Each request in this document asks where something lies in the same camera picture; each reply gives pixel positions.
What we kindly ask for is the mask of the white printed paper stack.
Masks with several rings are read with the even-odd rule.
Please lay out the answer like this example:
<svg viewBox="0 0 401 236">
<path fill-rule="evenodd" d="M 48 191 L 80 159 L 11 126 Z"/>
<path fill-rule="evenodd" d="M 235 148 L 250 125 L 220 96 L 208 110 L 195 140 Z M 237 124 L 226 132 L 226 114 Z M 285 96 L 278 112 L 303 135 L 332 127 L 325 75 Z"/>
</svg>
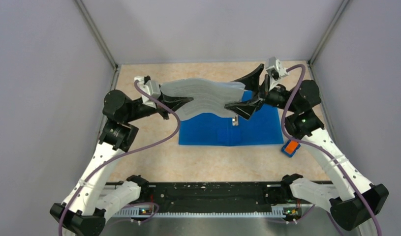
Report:
<svg viewBox="0 0 401 236">
<path fill-rule="evenodd" d="M 187 78 L 166 82 L 161 92 L 170 97 L 191 97 L 193 100 L 178 108 L 181 121 L 199 114 L 211 113 L 221 118 L 232 118 L 235 113 L 225 104 L 241 101 L 245 85 L 241 82 L 215 82 L 203 78 Z"/>
</svg>

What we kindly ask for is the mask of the blue plastic file folder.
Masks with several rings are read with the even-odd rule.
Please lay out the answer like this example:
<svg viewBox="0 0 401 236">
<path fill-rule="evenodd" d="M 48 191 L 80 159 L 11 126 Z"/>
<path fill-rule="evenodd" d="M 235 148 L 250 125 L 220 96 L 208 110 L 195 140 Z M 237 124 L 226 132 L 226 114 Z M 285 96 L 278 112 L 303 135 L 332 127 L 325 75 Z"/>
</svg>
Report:
<svg viewBox="0 0 401 236">
<path fill-rule="evenodd" d="M 277 108 L 264 105 L 249 120 L 221 118 L 211 113 L 199 114 L 182 121 L 179 145 L 186 146 L 253 146 L 278 145 L 283 134 Z"/>
</svg>

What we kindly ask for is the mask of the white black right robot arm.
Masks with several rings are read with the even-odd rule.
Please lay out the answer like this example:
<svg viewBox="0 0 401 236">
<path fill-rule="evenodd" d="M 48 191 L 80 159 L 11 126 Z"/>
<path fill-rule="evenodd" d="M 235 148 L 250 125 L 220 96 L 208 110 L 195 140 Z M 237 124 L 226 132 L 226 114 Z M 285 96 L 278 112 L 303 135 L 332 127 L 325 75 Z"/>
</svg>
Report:
<svg viewBox="0 0 401 236">
<path fill-rule="evenodd" d="M 304 78 L 303 64 L 295 65 L 294 69 L 300 69 L 301 74 L 296 85 L 287 90 L 280 82 L 288 76 L 289 69 L 278 64 L 259 65 L 238 79 L 244 89 L 252 92 L 252 98 L 228 103 L 225 108 L 244 119 L 250 119 L 264 105 L 282 109 L 280 125 L 284 136 L 305 145 L 334 186 L 326 188 L 299 174 L 285 176 L 280 189 L 285 202 L 301 199 L 312 203 L 324 209 L 337 227 L 347 231 L 372 221 L 377 235 L 382 235 L 376 216 L 389 196 L 388 189 L 361 174 L 334 143 L 313 110 L 321 103 L 318 85 Z"/>
</svg>

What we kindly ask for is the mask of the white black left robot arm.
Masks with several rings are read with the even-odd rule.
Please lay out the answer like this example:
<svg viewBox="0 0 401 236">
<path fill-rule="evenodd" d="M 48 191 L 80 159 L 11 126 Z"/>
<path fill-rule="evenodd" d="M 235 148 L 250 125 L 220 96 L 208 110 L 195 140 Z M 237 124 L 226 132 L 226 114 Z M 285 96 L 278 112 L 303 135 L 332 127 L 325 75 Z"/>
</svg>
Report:
<svg viewBox="0 0 401 236">
<path fill-rule="evenodd" d="M 154 102 L 154 107 L 143 103 L 143 98 Z M 193 101 L 192 96 L 160 94 L 154 98 L 142 92 L 141 98 L 131 100 L 120 90 L 108 92 L 104 98 L 103 113 L 108 120 L 99 136 L 99 141 L 91 160 L 70 194 L 62 203 L 55 203 L 50 214 L 58 222 L 60 236 L 98 236 L 106 222 L 127 204 L 136 201 L 144 203 L 149 198 L 148 181 L 140 176 L 132 176 L 118 189 L 102 197 L 101 193 L 120 158 L 164 143 L 168 137 L 135 150 L 130 150 L 139 129 L 129 122 L 159 113 L 164 119 L 169 114 Z"/>
</svg>

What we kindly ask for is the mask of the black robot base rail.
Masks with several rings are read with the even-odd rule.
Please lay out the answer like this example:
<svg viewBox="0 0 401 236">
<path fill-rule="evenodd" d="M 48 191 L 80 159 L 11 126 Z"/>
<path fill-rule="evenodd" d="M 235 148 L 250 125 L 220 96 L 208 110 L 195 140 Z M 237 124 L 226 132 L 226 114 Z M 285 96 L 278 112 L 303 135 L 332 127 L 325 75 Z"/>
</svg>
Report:
<svg viewBox="0 0 401 236">
<path fill-rule="evenodd" d="M 280 182 L 151 182 L 132 203 L 159 205 L 159 213 L 270 213 L 276 207 L 307 204 Z"/>
</svg>

